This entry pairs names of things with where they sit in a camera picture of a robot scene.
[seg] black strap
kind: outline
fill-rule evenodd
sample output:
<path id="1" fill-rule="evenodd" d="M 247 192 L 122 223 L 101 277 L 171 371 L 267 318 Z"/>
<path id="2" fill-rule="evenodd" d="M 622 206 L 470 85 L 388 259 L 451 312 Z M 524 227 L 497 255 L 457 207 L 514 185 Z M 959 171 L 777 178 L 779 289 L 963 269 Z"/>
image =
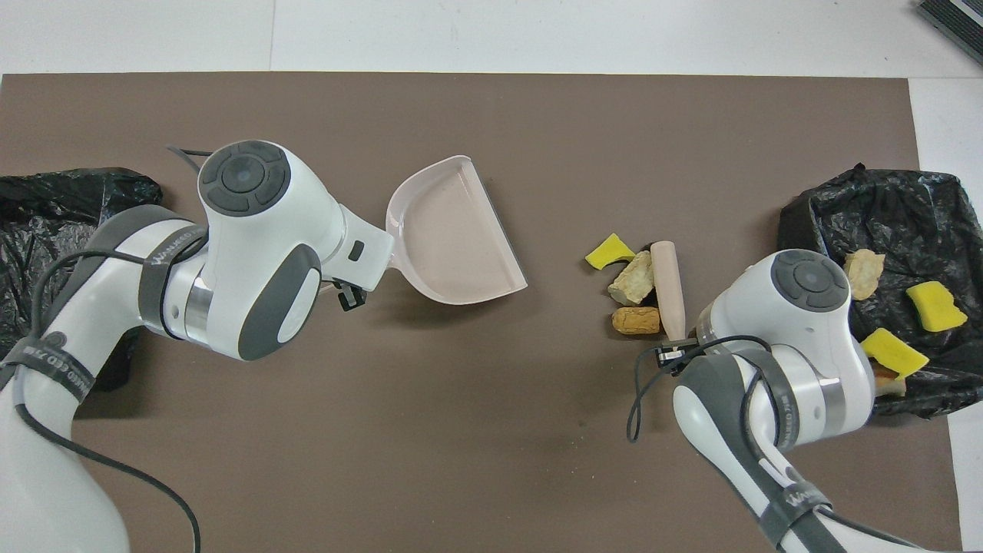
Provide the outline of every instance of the black strap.
<path id="1" fill-rule="evenodd" d="M 736 355 L 761 371 L 762 381 L 765 383 L 765 388 L 768 389 L 769 399 L 775 409 L 775 421 L 777 423 L 775 447 L 782 453 L 788 452 L 798 442 L 800 421 L 798 401 L 795 400 L 795 391 L 792 389 L 788 377 L 785 376 L 785 371 L 781 370 L 781 365 L 767 351 L 745 349 L 738 351 Z"/>
<path id="2" fill-rule="evenodd" d="M 17 365 L 33 369 L 62 385 L 79 403 L 86 398 L 95 383 L 92 373 L 71 353 L 43 339 L 20 339 L 4 357 L 3 373 L 0 375 L 6 376 L 9 381 Z M 6 384 L 3 378 L 0 378 L 0 382 Z"/>
<path id="3" fill-rule="evenodd" d="M 781 490 L 780 497 L 772 499 L 758 524 L 772 545 L 778 548 L 795 521 L 821 505 L 831 507 L 833 504 L 812 482 L 794 482 Z"/>
<path id="4" fill-rule="evenodd" d="M 144 324 L 159 335 L 174 339 L 179 337 L 167 330 L 163 321 L 164 292 L 167 291 L 167 280 L 170 278 L 171 266 L 175 259 L 189 247 L 203 239 L 206 229 L 196 224 L 179 228 L 160 243 L 144 260 L 144 269 L 140 273 L 140 289 L 137 294 L 137 305 L 140 308 L 140 318 Z"/>

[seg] black cable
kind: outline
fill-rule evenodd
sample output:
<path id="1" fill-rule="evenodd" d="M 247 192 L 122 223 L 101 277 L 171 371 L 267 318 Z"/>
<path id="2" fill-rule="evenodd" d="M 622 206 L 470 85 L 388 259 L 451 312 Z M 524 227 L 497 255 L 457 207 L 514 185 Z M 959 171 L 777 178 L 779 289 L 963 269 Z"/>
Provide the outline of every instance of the black cable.
<path id="1" fill-rule="evenodd" d="M 25 424 L 30 427 L 31 430 L 36 432 L 41 438 L 44 438 L 48 442 L 61 446 L 66 450 L 69 450 L 70 452 L 77 453 L 86 459 L 104 464 L 110 468 L 115 468 L 116 470 L 119 470 L 121 472 L 126 472 L 127 474 L 130 474 L 131 476 L 134 476 L 139 480 L 142 480 L 147 484 L 150 484 L 154 488 L 157 488 L 158 490 L 163 492 L 167 497 L 171 498 L 171 500 L 174 501 L 174 503 L 177 503 L 178 506 L 181 508 L 181 510 L 184 511 L 185 516 L 188 517 L 188 521 L 191 522 L 191 531 L 192 534 L 194 535 L 194 540 L 195 540 L 193 551 L 195 553 L 200 553 L 202 551 L 202 532 L 199 529 L 198 519 L 195 517 L 195 513 L 191 510 L 191 506 L 188 505 L 188 502 L 186 502 L 184 498 L 178 495 L 177 492 L 169 488 L 167 484 L 161 482 L 160 480 L 154 478 L 153 476 L 150 476 L 146 472 L 139 470 L 138 468 L 133 468 L 128 464 L 116 461 L 105 455 L 94 452 L 93 450 L 90 450 L 85 446 L 81 446 L 71 440 L 67 440 L 61 437 L 55 432 L 52 432 L 47 426 L 44 426 L 43 424 L 38 422 L 38 420 L 30 414 L 27 406 L 24 405 L 23 403 L 14 405 L 14 409 L 17 410 L 17 414 L 20 415 L 21 420 L 23 420 Z"/>
<path id="2" fill-rule="evenodd" d="M 191 257 L 195 253 L 198 253 L 200 249 L 204 247 L 205 242 L 207 242 L 207 238 L 208 237 L 206 234 L 198 241 L 199 242 L 198 244 L 195 244 L 191 248 L 189 248 L 189 250 L 194 250 L 194 251 L 191 252 L 191 254 L 189 254 L 188 257 Z M 44 327 L 41 321 L 41 297 L 44 294 L 44 287 L 45 285 L 47 285 L 48 281 L 51 280 L 51 278 L 59 269 L 67 266 L 69 263 L 72 263 L 73 261 L 79 259 L 93 258 L 93 257 L 119 259 L 131 263 L 136 263 L 138 265 L 142 265 L 144 263 L 144 258 L 142 257 L 125 254 L 123 252 L 117 252 L 115 250 L 83 250 L 80 252 L 69 254 L 59 259 L 55 263 L 51 264 L 51 266 L 48 267 L 41 275 L 40 280 L 37 282 L 37 284 L 34 287 L 34 296 L 30 301 L 31 320 L 30 320 L 30 334 L 28 335 L 29 337 L 40 339 L 41 335 L 44 333 Z M 104 464 L 111 468 L 115 468 L 121 472 L 130 474 L 131 476 L 134 476 L 137 479 L 142 480 L 143 482 L 146 482 L 147 484 L 150 484 L 157 490 L 163 492 L 164 495 L 169 497 L 172 501 L 174 501 L 174 503 L 177 503 L 178 507 L 180 507 L 181 510 L 184 511 L 185 516 L 188 517 L 188 521 L 191 523 L 192 535 L 194 536 L 193 552 L 201 553 L 202 534 L 201 534 L 201 530 L 199 529 L 198 519 L 195 517 L 195 513 L 192 511 L 191 506 L 188 505 L 188 503 L 184 500 L 184 498 L 178 495 L 177 492 L 169 488 L 166 484 L 164 484 L 160 480 L 157 480 L 153 476 L 150 476 L 146 472 L 143 472 L 138 468 L 134 468 L 132 466 L 129 466 L 128 464 L 125 464 L 120 461 L 116 461 L 98 452 L 90 450 L 85 446 L 82 446 L 76 442 L 73 442 L 72 440 L 69 440 L 67 438 L 58 435 L 48 427 L 41 424 L 40 421 L 34 418 L 33 415 L 30 414 L 30 411 L 28 411 L 28 407 L 23 397 L 24 395 L 23 381 L 21 380 L 20 374 L 18 374 L 20 370 L 21 368 L 18 367 L 14 376 L 15 398 L 16 398 L 14 409 L 17 411 L 17 414 L 20 415 L 21 420 L 23 420 L 25 424 L 28 427 L 30 427 L 31 430 L 37 433 L 37 435 L 39 435 L 41 438 L 44 438 L 48 442 L 51 442 L 56 446 L 61 446 L 62 448 L 65 448 L 66 450 L 81 455 L 86 459 Z"/>
<path id="3" fill-rule="evenodd" d="M 44 295 L 44 287 L 48 284 L 48 281 L 54 277 L 54 274 L 58 272 L 59 269 L 67 266 L 75 260 L 90 258 L 90 257 L 103 257 L 112 259 L 121 259 L 123 261 L 129 261 L 131 263 L 136 263 L 142 265 L 144 258 L 132 256 L 130 254 L 125 254 L 123 252 L 117 252 L 115 250 L 82 250 L 81 252 L 75 252 L 69 254 L 58 261 L 51 264 L 44 273 L 41 274 L 41 279 L 34 285 L 34 297 L 30 302 L 30 334 L 31 338 L 41 338 L 41 334 L 44 332 L 42 314 L 41 314 L 41 298 Z"/>
<path id="4" fill-rule="evenodd" d="M 817 507 L 816 508 L 816 512 L 819 513 L 819 514 L 821 514 L 821 515 L 823 515 L 824 517 L 828 517 L 829 519 L 831 519 L 834 522 L 839 522 L 840 524 L 842 524 L 842 525 L 844 525 L 844 526 L 846 526 L 848 528 L 852 528 L 854 530 L 857 530 L 858 532 L 863 532 L 865 534 L 872 535 L 872 536 L 874 536 L 874 537 L 876 537 L 878 539 L 883 539 L 883 540 L 889 541 L 891 543 L 896 543 L 897 545 L 904 545 L 906 547 L 912 547 L 914 549 L 922 549 L 922 550 L 924 550 L 924 548 L 922 548 L 921 546 L 916 545 L 914 543 L 911 543 L 910 541 L 908 541 L 908 540 L 906 540 L 906 539 L 904 539 L 902 537 L 897 537 L 896 535 L 891 535 L 891 534 L 889 534 L 887 532 L 880 531 L 877 528 L 872 528 L 872 527 L 870 527 L 870 526 L 868 526 L 866 524 L 861 524 L 860 522 L 852 521 L 852 520 L 844 517 L 843 515 L 839 515 L 839 514 L 835 513 L 832 509 L 830 509 L 829 507 L 827 507 L 825 505 L 821 505 L 821 506 Z"/>
<path id="5" fill-rule="evenodd" d="M 652 386 L 656 383 L 656 381 L 658 381 L 658 379 L 662 377 L 663 374 L 673 373 L 673 371 L 675 371 L 677 367 L 689 363 L 698 355 L 702 355 L 707 349 L 715 345 L 720 345 L 722 343 L 726 343 L 729 341 L 741 341 L 741 340 L 753 341 L 764 347 L 769 352 L 771 352 L 772 350 L 772 346 L 769 343 L 755 336 L 736 335 L 732 337 L 712 339 L 707 343 L 702 343 L 694 347 L 693 349 L 690 349 L 681 357 L 673 359 L 665 367 L 662 367 L 659 370 L 659 372 L 656 373 L 656 376 L 652 377 L 649 380 L 649 382 L 647 382 L 643 387 L 640 387 L 638 382 L 639 370 L 641 368 L 642 359 L 647 354 L 658 351 L 663 347 L 662 346 L 651 347 L 639 353 L 638 357 L 635 358 L 635 401 L 632 402 L 631 410 L 628 411 L 628 422 L 625 425 L 625 436 L 628 438 L 628 442 L 632 444 L 638 442 L 638 437 L 642 432 L 642 397 L 645 396 L 645 394 L 652 388 Z"/>
<path id="6" fill-rule="evenodd" d="M 199 165 L 195 163 L 193 159 L 191 159 L 191 156 L 197 155 L 199 157 L 208 157 L 209 155 L 212 154 L 212 152 L 203 152 L 200 150 L 184 150 L 183 148 L 178 148 L 173 144 L 168 144 L 164 148 L 166 148 L 167 150 L 171 151 L 176 156 L 184 160 L 185 163 L 187 163 L 192 169 L 195 170 L 196 174 L 200 173 L 202 171 L 202 168 L 199 167 Z"/>

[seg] white floor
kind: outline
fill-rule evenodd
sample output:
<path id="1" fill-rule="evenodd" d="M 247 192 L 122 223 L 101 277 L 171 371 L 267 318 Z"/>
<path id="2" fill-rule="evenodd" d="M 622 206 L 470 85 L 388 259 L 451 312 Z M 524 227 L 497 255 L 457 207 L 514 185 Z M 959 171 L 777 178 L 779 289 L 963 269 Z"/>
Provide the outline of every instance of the white floor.
<path id="1" fill-rule="evenodd" d="M 983 67 L 913 6 L 911 0 L 0 0 L 0 75 L 310 70 L 903 77 L 911 79 L 921 166 L 958 175 L 974 204 L 983 206 Z M 983 404 L 949 422 L 963 547 L 983 549 Z"/>

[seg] gray button pad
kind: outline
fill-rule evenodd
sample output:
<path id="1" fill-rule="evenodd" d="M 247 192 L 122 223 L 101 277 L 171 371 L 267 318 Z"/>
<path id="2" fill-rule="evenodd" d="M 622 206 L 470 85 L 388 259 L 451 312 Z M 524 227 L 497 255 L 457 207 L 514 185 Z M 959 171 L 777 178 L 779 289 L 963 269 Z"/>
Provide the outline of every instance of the gray button pad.
<path id="1" fill-rule="evenodd" d="M 772 283 L 790 303 L 806 311 L 833 311 L 849 299 L 843 270 L 808 250 L 781 252 L 772 263 Z"/>
<path id="2" fill-rule="evenodd" d="M 209 156 L 198 186 L 213 210 L 246 216 L 274 206 L 289 183 L 290 163 L 283 150 L 266 142 L 245 141 Z"/>

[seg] pink dustpan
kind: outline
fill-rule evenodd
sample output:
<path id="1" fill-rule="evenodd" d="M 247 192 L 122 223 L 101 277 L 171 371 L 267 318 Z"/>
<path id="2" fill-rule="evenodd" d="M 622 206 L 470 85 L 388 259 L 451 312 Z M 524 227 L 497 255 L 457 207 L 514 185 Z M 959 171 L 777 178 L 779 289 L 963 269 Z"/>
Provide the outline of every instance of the pink dustpan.
<path id="1" fill-rule="evenodd" d="M 449 157 L 396 189 L 386 210 L 389 265 L 428 298 L 495 299 L 528 284 L 471 159 Z"/>

